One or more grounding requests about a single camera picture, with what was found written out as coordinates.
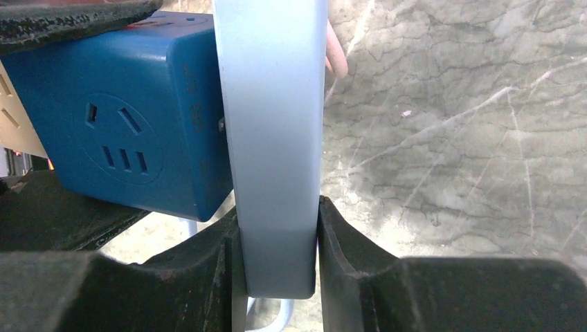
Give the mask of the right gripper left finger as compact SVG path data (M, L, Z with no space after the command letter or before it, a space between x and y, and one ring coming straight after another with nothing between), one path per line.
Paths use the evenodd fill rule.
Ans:
M1 256L2 331L243 331L234 210L142 264L93 251Z

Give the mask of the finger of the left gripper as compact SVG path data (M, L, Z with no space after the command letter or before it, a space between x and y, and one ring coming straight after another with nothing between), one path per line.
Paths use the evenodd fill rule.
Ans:
M1 251L98 250L149 213L62 187L53 171L1 179Z
M1 2L1 54L120 30L150 17L161 0Z

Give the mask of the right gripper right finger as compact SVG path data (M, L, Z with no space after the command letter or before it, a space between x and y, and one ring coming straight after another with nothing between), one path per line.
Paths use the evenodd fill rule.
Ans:
M586 285L547 259L398 258L321 197L326 331L585 331Z

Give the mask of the dark blue cube adapter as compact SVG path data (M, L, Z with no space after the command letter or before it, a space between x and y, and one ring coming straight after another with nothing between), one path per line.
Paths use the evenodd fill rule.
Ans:
M197 221L232 191L212 15L158 11L1 62L65 188Z

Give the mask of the light blue power strip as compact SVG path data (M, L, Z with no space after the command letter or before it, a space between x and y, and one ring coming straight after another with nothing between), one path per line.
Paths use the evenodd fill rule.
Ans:
M215 1L237 222L250 296L315 291L326 1Z

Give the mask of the tan cube adapter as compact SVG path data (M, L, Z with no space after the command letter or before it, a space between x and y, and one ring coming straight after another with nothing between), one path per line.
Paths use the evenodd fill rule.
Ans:
M47 158L37 132L1 64L1 146Z

